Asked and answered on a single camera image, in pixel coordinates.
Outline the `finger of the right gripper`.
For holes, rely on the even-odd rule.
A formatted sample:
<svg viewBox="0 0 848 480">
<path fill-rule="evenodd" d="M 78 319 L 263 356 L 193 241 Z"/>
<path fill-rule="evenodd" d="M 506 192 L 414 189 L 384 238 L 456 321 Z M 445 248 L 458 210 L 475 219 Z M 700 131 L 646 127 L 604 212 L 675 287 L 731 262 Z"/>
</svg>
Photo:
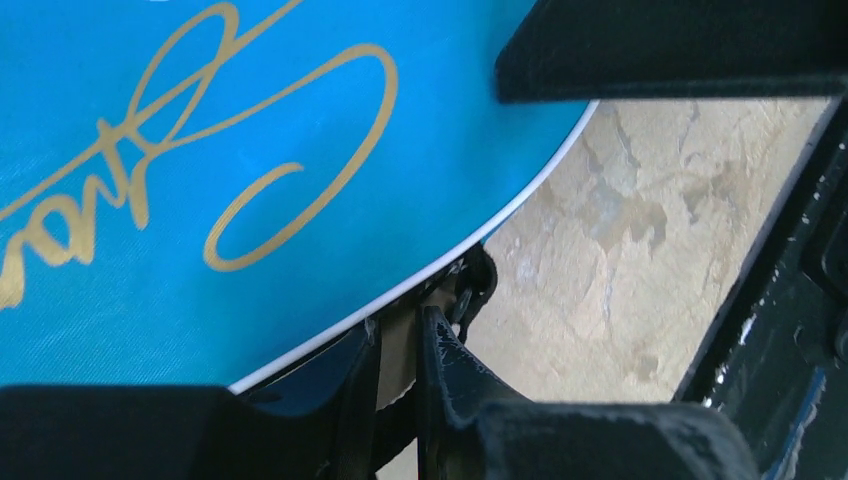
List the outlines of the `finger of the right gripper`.
<svg viewBox="0 0 848 480">
<path fill-rule="evenodd" d="M 539 1 L 499 53 L 504 103 L 835 97 L 843 1 Z"/>
</svg>

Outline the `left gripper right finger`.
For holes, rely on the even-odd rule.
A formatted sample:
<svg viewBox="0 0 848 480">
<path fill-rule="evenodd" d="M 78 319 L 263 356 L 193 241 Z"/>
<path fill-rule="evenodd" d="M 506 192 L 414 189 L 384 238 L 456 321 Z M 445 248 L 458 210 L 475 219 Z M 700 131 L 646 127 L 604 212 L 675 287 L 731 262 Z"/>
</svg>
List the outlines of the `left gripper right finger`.
<svg viewBox="0 0 848 480">
<path fill-rule="evenodd" d="M 443 312 L 416 318 L 422 479 L 757 479 L 720 412 L 692 403 L 534 402 L 458 340 Z"/>
</svg>

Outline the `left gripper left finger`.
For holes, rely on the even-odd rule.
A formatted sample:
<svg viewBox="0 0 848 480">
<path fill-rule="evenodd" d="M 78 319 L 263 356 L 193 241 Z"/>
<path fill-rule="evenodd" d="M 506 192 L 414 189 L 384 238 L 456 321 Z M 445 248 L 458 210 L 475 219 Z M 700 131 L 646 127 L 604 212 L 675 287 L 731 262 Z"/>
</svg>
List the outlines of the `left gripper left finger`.
<svg viewBox="0 0 848 480">
<path fill-rule="evenodd" d="M 369 479 L 381 335 L 367 320 L 241 396 L 210 386 L 1 391 L 5 479 Z"/>
</svg>

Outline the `blue racket bag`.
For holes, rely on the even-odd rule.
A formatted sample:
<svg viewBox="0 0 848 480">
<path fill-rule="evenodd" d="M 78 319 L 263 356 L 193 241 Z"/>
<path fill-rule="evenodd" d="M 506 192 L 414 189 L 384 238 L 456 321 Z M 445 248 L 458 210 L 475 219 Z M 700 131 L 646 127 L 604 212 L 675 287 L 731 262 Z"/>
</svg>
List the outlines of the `blue racket bag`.
<svg viewBox="0 0 848 480">
<path fill-rule="evenodd" d="M 243 392 L 485 238 L 595 104 L 528 1 L 5 1 L 1 383 Z"/>
</svg>

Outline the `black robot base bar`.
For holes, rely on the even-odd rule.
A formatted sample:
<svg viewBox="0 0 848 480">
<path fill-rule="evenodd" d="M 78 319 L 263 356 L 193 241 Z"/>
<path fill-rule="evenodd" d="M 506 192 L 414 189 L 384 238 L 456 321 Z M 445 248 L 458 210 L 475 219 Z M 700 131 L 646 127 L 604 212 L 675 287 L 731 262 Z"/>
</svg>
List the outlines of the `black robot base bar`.
<svg viewBox="0 0 848 480">
<path fill-rule="evenodd" d="M 828 106 L 675 399 L 721 411 L 765 479 L 847 475 L 847 103 Z"/>
</svg>

